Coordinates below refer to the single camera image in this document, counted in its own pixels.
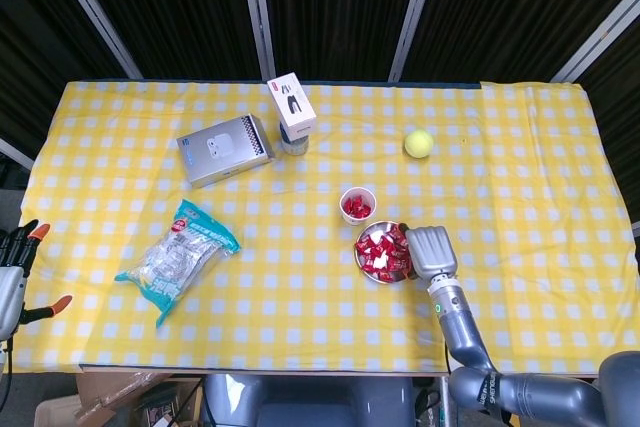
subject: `white box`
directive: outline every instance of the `white box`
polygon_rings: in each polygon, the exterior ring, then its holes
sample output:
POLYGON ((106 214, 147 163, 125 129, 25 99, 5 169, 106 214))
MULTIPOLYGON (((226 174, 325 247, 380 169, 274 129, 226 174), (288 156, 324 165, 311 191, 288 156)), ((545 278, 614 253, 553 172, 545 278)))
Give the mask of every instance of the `white box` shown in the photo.
POLYGON ((280 122, 289 140, 309 135, 316 125, 316 113, 293 72, 267 82, 280 122))

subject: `gray box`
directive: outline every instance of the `gray box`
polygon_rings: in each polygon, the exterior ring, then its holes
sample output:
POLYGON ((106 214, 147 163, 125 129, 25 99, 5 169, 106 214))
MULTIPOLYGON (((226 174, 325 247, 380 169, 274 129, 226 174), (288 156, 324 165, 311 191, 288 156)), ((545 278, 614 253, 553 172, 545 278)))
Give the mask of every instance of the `gray box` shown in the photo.
POLYGON ((244 115, 176 139, 187 179, 202 187, 270 162, 275 155, 262 123, 244 115))

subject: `black curtain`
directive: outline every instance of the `black curtain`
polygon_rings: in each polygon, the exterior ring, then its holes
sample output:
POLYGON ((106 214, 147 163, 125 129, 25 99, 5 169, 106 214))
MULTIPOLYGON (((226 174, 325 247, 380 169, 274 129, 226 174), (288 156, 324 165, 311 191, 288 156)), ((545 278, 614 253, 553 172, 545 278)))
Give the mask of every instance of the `black curtain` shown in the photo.
POLYGON ((247 0, 98 0, 142 75, 260 79, 247 0))
POLYGON ((409 0, 267 0, 278 74, 386 81, 409 0))
POLYGON ((640 19, 578 79, 631 221, 640 220, 640 19))
POLYGON ((620 0, 427 0, 402 80, 549 81, 620 0))
POLYGON ((76 0, 0 0, 0 137, 35 157, 68 81, 124 72, 76 0))

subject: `bowl of candy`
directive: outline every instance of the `bowl of candy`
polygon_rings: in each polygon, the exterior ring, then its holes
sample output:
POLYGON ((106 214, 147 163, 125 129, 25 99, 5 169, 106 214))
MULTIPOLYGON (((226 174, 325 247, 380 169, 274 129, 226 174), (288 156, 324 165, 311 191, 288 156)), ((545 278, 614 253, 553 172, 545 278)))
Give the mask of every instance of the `bowl of candy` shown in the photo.
POLYGON ((392 284, 413 278, 409 243, 397 222, 381 221, 362 231, 353 246, 356 264, 376 282, 392 284))
POLYGON ((346 223, 364 224, 376 212, 376 196, 364 187, 351 187, 340 198, 340 212, 346 223))

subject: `airpods box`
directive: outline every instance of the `airpods box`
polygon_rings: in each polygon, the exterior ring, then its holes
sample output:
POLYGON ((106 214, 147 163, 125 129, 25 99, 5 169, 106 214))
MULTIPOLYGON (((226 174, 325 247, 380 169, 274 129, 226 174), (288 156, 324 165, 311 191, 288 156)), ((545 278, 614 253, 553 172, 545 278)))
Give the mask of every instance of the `airpods box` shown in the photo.
POLYGON ((293 72, 267 82, 276 101, 280 123, 289 140, 309 135, 316 125, 316 113, 293 72))
POLYGON ((269 162, 273 150, 260 120, 245 115, 176 140, 194 188, 269 162))

